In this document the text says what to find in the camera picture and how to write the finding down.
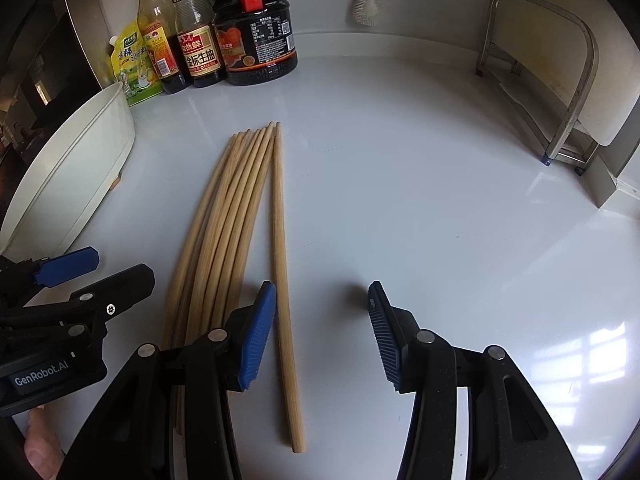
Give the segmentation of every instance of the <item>blue gripper pad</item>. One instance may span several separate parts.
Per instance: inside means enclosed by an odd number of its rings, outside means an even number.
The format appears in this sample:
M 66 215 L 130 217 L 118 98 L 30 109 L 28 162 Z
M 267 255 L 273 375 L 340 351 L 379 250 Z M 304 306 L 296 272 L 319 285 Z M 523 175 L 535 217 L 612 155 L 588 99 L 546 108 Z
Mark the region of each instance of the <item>blue gripper pad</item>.
M 402 354 L 388 318 L 392 312 L 387 313 L 387 309 L 391 310 L 392 307 L 388 304 L 382 285 L 380 282 L 373 282 L 369 287 L 369 317 L 378 343 L 382 365 L 385 367 L 386 378 L 398 390 L 402 376 Z
M 258 376 L 258 368 L 275 312 L 276 287 L 271 282 L 264 282 L 255 298 L 250 325 L 242 343 L 238 384 L 243 390 L 246 390 L 251 381 Z
M 42 264 L 35 275 L 36 283 L 51 288 L 97 269 L 99 263 L 98 251 L 85 247 Z

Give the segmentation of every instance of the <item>white plastic container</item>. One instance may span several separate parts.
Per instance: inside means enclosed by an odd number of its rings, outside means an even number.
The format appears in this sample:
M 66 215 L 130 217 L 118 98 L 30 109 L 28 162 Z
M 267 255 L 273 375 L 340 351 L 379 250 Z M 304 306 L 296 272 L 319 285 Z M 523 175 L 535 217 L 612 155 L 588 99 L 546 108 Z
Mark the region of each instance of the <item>white plastic container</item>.
M 0 252 L 14 262 L 65 253 L 120 173 L 134 137 L 122 83 L 78 108 L 18 185 L 0 229 Z

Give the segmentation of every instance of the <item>metal tube frame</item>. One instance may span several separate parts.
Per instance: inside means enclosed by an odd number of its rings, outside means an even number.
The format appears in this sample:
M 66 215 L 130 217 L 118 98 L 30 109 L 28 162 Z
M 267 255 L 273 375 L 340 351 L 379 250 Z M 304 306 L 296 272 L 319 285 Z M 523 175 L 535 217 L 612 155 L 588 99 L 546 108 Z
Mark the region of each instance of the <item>metal tube frame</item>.
M 501 0 L 491 0 L 489 4 L 489 12 L 487 15 L 487 29 L 486 35 L 484 37 L 484 45 L 482 46 L 482 52 L 478 58 L 477 69 L 482 73 L 484 72 L 482 69 L 484 68 L 487 58 L 489 56 L 489 48 L 491 47 L 491 38 L 494 34 L 495 27 L 495 17 L 498 10 L 498 5 Z M 591 85 L 593 84 L 593 80 L 596 75 L 596 70 L 598 69 L 598 43 L 593 35 L 593 32 L 589 28 L 583 20 L 578 18 L 574 13 L 569 12 L 568 10 L 563 9 L 562 7 L 558 7 L 552 3 L 549 3 L 545 0 L 524 0 L 526 2 L 532 3 L 539 7 L 543 7 L 544 9 L 550 10 L 551 12 L 556 13 L 558 16 L 562 16 L 566 20 L 569 20 L 572 23 L 575 23 L 580 30 L 584 34 L 584 39 L 587 43 L 587 56 L 584 62 L 584 67 L 582 69 L 582 74 L 580 74 L 580 80 L 578 81 L 578 85 L 575 89 L 574 96 L 569 103 L 569 106 L 566 109 L 566 113 L 562 117 L 560 125 L 556 130 L 551 141 L 548 143 L 545 148 L 545 155 L 549 160 L 554 160 L 558 157 L 558 155 L 562 155 L 561 150 L 564 142 L 567 137 L 574 129 L 575 121 L 577 121 L 582 108 L 584 107 L 584 103 L 587 100 L 589 92 L 591 91 Z M 593 158 L 596 148 L 598 147 L 597 142 L 594 140 L 591 145 L 588 147 L 587 151 L 584 154 L 584 160 L 580 166 L 585 169 L 587 164 Z

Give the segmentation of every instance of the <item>bundle of chopsticks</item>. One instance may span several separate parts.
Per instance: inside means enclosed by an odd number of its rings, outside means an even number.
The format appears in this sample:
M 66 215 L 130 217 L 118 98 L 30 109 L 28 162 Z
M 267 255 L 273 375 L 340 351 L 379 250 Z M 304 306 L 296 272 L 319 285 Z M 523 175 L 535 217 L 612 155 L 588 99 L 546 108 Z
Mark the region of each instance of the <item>bundle of chopsticks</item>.
M 167 291 L 162 346 L 188 345 L 222 327 L 238 308 L 249 244 L 272 160 L 278 347 L 292 448 L 294 452 L 304 452 L 289 315 L 280 123 L 235 134 L 220 157 L 196 209 Z M 181 397 L 178 394 L 178 422 L 182 419 Z

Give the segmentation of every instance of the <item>white cutting board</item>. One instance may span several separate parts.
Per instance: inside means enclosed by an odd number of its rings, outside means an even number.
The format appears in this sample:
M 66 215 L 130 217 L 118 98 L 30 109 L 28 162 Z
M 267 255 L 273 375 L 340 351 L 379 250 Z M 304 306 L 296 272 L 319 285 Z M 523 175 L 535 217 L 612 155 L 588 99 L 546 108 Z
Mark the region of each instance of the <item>white cutting board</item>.
M 579 119 L 593 139 L 607 146 L 640 95 L 640 51 L 606 0 L 546 1 L 576 14 L 596 37 L 600 63 Z M 587 53 L 577 25 L 529 2 L 502 0 L 494 43 L 569 104 Z

